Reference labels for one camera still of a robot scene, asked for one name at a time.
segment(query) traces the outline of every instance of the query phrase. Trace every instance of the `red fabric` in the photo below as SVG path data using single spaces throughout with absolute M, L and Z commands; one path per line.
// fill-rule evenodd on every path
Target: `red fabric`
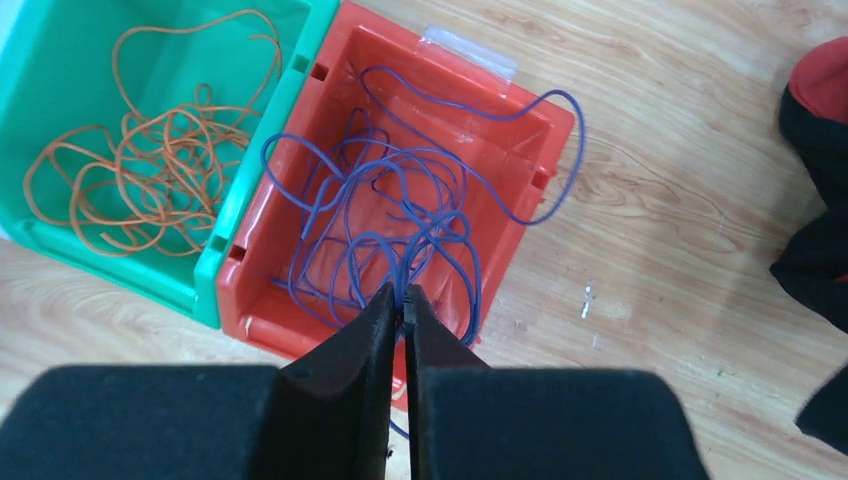
M 789 90 L 813 115 L 848 123 L 848 37 L 805 55 L 792 71 Z

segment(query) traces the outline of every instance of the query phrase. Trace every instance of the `green plastic bin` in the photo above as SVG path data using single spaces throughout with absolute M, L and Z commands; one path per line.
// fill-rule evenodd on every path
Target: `green plastic bin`
M 288 119 L 338 6 L 338 0 L 26 0 L 0 52 L 0 225 L 21 245 L 219 328 L 215 279 L 262 175 L 259 151 Z M 134 26 L 192 27 L 245 8 L 258 9 L 273 21 L 285 67 L 279 82 L 254 106 L 264 113 L 248 124 L 255 128 L 253 140 L 205 250 L 182 258 L 152 249 L 106 257 L 89 250 L 70 227 L 39 221 L 26 203 L 22 181 L 44 146 L 92 124 L 120 138 L 120 120 L 128 109 L 112 77 L 115 40 Z M 205 82 L 216 103 L 244 105 L 270 66 L 270 44 L 245 43 L 263 26 L 266 32 L 258 18 L 241 17 L 194 36 L 131 38 L 121 54 L 132 59 L 121 63 L 129 95 L 150 115 L 191 101 L 195 86 Z M 70 188 L 50 168 L 41 170 L 33 182 L 39 205 L 50 217 L 66 219 Z M 116 191 L 98 193 L 91 201 L 109 212 L 117 208 L 118 198 Z

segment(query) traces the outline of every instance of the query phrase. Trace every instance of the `plastic bin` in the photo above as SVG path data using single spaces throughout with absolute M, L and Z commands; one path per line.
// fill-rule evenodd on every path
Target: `plastic bin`
M 0 53 L 0 224 L 18 243 L 129 287 L 212 327 L 219 326 L 215 278 L 247 209 L 262 168 L 262 140 L 285 124 L 306 73 L 338 9 L 338 0 L 28 0 Z M 100 124 L 120 133 L 127 112 L 111 71 L 115 40 L 140 25 L 190 27 L 245 8 L 275 24 L 283 75 L 254 108 L 247 124 L 252 142 L 238 166 L 202 254 L 167 257 L 147 250 L 112 258 L 87 249 L 70 227 L 39 221 L 22 192 L 22 179 L 45 145 L 76 127 Z M 244 105 L 270 66 L 266 42 L 247 36 L 268 27 L 240 17 L 195 35 L 139 34 L 126 42 L 121 69 L 128 93 L 143 112 L 192 101 L 200 82 L 219 104 Z M 102 140 L 99 147 L 105 149 Z M 38 203 L 53 218 L 67 218 L 70 188 L 45 166 L 33 182 Z M 109 212 L 117 192 L 98 193 L 95 207 Z
M 515 85 L 502 95 L 488 81 L 491 75 L 482 69 L 455 55 L 437 55 L 434 59 L 423 54 L 426 49 L 421 47 L 419 37 L 412 32 L 360 6 L 343 4 L 285 131 L 327 149 L 343 138 L 349 113 L 360 107 L 371 113 L 376 127 L 389 132 L 392 143 L 422 146 L 420 139 L 380 115 L 368 101 L 358 78 L 362 69 L 373 65 L 391 67 L 427 93 L 493 114 L 514 113 L 536 98 Z M 497 122 L 424 102 L 387 75 L 374 77 L 369 83 L 396 115 L 490 180 L 519 217 L 529 218 L 536 210 L 573 126 L 571 113 L 543 103 L 520 120 Z M 311 161 L 305 148 L 280 142 L 270 165 L 287 188 L 297 191 L 310 173 Z M 469 180 L 467 199 L 464 212 L 472 222 L 471 239 L 482 262 L 485 316 L 525 228 L 508 220 L 480 182 Z M 378 214 L 380 210 L 381 205 L 354 203 L 359 214 L 352 221 L 380 231 L 379 222 L 385 219 Z M 263 178 L 218 276 L 223 331 L 290 358 L 302 356 L 334 332 L 299 309 L 286 290 L 270 281 L 287 271 L 300 235 L 299 229 L 293 228 L 299 225 L 300 215 L 300 210 L 277 193 L 267 177 Z M 460 261 L 471 265 L 470 255 Z M 440 320 L 461 334 L 470 314 L 465 288 L 459 275 L 445 268 L 446 262 L 437 263 L 428 267 L 419 283 L 436 306 Z M 315 304 L 310 307 L 321 308 Z M 395 405 L 401 408 L 406 405 L 405 377 L 401 351 L 395 356 L 393 396 Z

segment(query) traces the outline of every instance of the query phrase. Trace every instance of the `blue wire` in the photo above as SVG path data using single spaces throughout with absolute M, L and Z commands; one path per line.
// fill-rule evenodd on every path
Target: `blue wire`
M 551 96 L 557 95 L 565 98 L 571 104 L 577 117 L 579 144 L 574 167 L 569 173 L 562 193 L 553 202 L 551 208 L 538 218 L 525 220 L 516 217 L 488 180 L 464 163 L 456 154 L 401 120 L 380 101 L 366 82 L 366 77 L 378 73 L 392 76 L 404 88 L 427 102 L 457 108 L 499 122 L 516 120 Z M 376 294 L 376 289 L 387 281 L 391 281 L 395 285 L 394 302 L 396 308 L 402 308 L 405 290 L 403 286 L 416 282 L 438 254 L 458 272 L 468 294 L 471 318 L 460 340 L 470 348 L 480 331 L 483 295 L 482 265 L 476 249 L 471 244 L 471 222 L 462 213 L 468 193 L 468 177 L 476 179 L 484 186 L 511 221 L 522 226 L 533 226 L 545 222 L 556 213 L 565 201 L 583 164 L 587 143 L 583 111 L 577 100 L 563 90 L 551 90 L 516 113 L 494 115 L 468 105 L 450 102 L 426 94 L 385 66 L 366 68 L 361 73 L 359 80 L 369 99 L 382 113 L 431 147 L 400 148 L 393 145 L 389 132 L 375 127 L 371 123 L 368 112 L 362 108 L 353 109 L 345 126 L 342 140 L 326 151 L 322 151 L 321 148 L 305 138 L 285 132 L 269 137 L 261 150 L 261 161 L 265 172 L 273 182 L 274 187 L 301 210 L 300 241 L 295 247 L 291 263 L 285 274 L 285 280 L 273 278 L 272 281 L 279 287 L 287 289 L 292 300 L 303 311 L 314 316 L 325 325 L 339 329 L 347 324 L 347 320 L 342 318 L 337 310 L 341 308 L 346 311 L 346 315 L 344 315 L 346 318 L 353 318 L 355 314 L 365 308 L 365 305 Z M 355 125 L 359 119 L 364 123 L 364 128 L 356 129 Z M 286 189 L 271 171 L 268 159 L 269 150 L 281 140 L 295 142 L 308 149 L 312 154 L 306 160 L 310 162 L 308 178 L 298 194 L 291 193 Z M 451 165 L 459 170 L 459 177 L 450 168 Z M 428 190 L 430 187 L 426 186 L 426 182 L 423 185 L 418 182 L 416 183 L 416 191 L 434 193 L 428 198 L 437 199 L 438 205 L 436 207 L 426 208 L 425 205 L 413 201 L 413 192 L 409 188 L 409 176 L 420 176 L 430 182 L 432 190 Z M 383 178 L 396 178 L 398 180 L 400 185 L 399 198 L 380 188 L 379 183 Z M 352 228 L 350 217 L 354 198 L 360 188 L 366 188 L 370 194 L 376 195 L 381 201 L 396 209 L 396 212 L 385 211 L 382 214 L 390 222 L 401 227 L 402 231 L 412 233 L 387 236 L 379 232 L 364 231 L 354 236 L 355 229 Z M 369 212 L 366 216 L 380 213 Z M 316 222 L 319 217 L 322 218 L 322 222 L 326 220 L 326 224 L 323 228 L 316 229 Z M 339 224 L 339 221 L 341 221 L 342 236 L 331 236 L 331 230 Z M 469 251 L 473 270 L 470 275 L 459 260 L 451 255 L 446 248 L 450 244 L 459 244 L 463 249 Z M 329 285 L 326 286 L 326 291 L 318 288 L 307 276 L 310 266 L 318 258 L 321 259 L 322 263 L 326 262 L 328 257 L 326 254 L 320 253 L 322 248 L 342 249 L 342 253 L 332 267 L 333 273 L 330 276 Z M 378 258 L 387 262 L 387 271 L 379 284 L 369 287 L 371 290 L 366 291 L 362 285 L 364 272 L 368 269 L 377 268 L 375 262 Z M 338 281 L 343 276 L 346 276 L 349 283 L 346 297 L 337 292 Z M 300 298 L 301 296 L 311 298 L 313 302 L 326 302 L 330 318 L 319 314 L 304 303 Z M 409 438 L 409 435 L 394 422 L 391 422 L 391 427 L 404 438 Z

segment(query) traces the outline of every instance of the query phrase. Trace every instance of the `wire tangle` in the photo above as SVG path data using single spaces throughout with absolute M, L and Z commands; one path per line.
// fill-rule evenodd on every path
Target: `wire tangle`
M 565 188 L 551 208 L 538 218 L 516 217 L 488 179 L 392 113 L 369 87 L 367 79 L 371 75 L 391 75 L 424 101 L 504 122 L 526 115 L 548 97 L 564 97 L 572 105 L 579 128 L 576 160 Z M 362 108 L 351 112 L 343 139 L 324 151 L 303 137 L 285 132 L 268 138 L 261 153 L 265 172 L 276 190 L 296 205 L 301 213 L 297 224 L 299 242 L 288 268 L 284 268 L 273 281 L 288 290 L 293 301 L 304 311 L 318 321 L 339 329 L 365 307 L 386 281 L 395 285 L 395 304 L 402 308 L 404 286 L 425 275 L 427 267 L 438 256 L 456 270 L 465 287 L 471 316 L 465 331 L 456 334 L 463 344 L 471 347 L 481 323 L 482 272 L 480 258 L 470 241 L 472 225 L 463 212 L 469 182 L 480 182 L 512 221 L 525 226 L 546 221 L 562 205 L 582 165 L 586 149 L 583 112 L 570 94 L 552 90 L 514 114 L 491 115 L 421 92 L 385 66 L 365 69 L 359 82 L 381 113 L 399 127 L 414 133 L 420 138 L 422 146 L 400 148 L 393 145 L 389 132 L 376 127 Z M 271 170 L 269 152 L 280 141 L 296 142 L 312 154 L 308 180 L 300 189 L 286 188 Z M 374 203 L 367 200 L 368 196 L 383 200 L 381 205 L 390 205 L 386 211 L 373 211 L 366 215 L 375 220 L 385 218 L 381 231 L 362 225 L 361 220 L 355 221 L 351 216 L 353 210 L 367 208 Z M 460 261 L 463 253 L 470 256 L 470 271 Z M 334 262 L 332 275 L 329 286 L 322 289 L 318 284 L 327 285 L 327 279 L 312 278 L 310 270 L 313 264 L 322 263 L 324 268 L 316 270 L 326 272 L 327 261 Z M 381 276 L 380 281 L 364 285 L 363 279 L 373 276 L 366 274 L 374 271 Z M 329 315 L 312 308 L 316 303 L 325 304 Z M 393 428 L 402 433 L 396 426 Z
M 270 29 L 270 34 L 254 34 L 248 38 L 270 42 L 274 55 L 267 74 L 245 106 L 216 104 L 212 87 L 200 83 L 194 90 L 193 102 L 181 103 L 154 117 L 139 110 L 127 93 L 120 73 L 121 48 L 127 39 L 139 33 L 193 34 L 247 15 L 259 17 Z M 105 256 L 127 256 L 150 248 L 168 256 L 187 256 L 202 251 L 208 235 L 206 231 L 214 226 L 230 182 L 227 170 L 241 161 L 240 158 L 224 160 L 219 157 L 218 150 L 222 146 L 246 150 L 251 133 L 244 130 L 242 124 L 248 117 L 261 115 L 253 106 L 275 72 L 277 78 L 282 74 L 282 60 L 274 24 L 255 9 L 240 10 L 191 28 L 141 26 L 127 30 L 112 48 L 112 74 L 129 109 L 121 119 L 120 140 L 115 143 L 106 127 L 90 125 L 73 129 L 51 141 L 24 176 L 23 189 L 30 209 L 45 223 L 71 227 L 89 249 Z M 222 114 L 233 112 L 238 114 L 235 121 L 219 119 Z M 102 136 L 108 155 L 73 142 L 87 132 Z M 68 162 L 66 159 L 72 156 L 67 154 L 60 157 L 63 151 L 82 155 L 87 163 L 70 174 L 69 170 L 78 165 L 78 161 Z M 45 162 L 71 188 L 67 220 L 48 216 L 36 201 L 33 179 Z M 128 214 L 114 218 L 116 215 L 95 207 L 92 198 L 104 188 L 118 192 Z M 99 233 L 99 237 L 111 248 L 88 238 L 83 228 L 86 225 L 106 227 L 107 231 Z M 123 237 L 116 238 L 109 231 L 121 231 Z M 169 231 L 182 237 L 185 247 L 166 248 L 161 241 Z

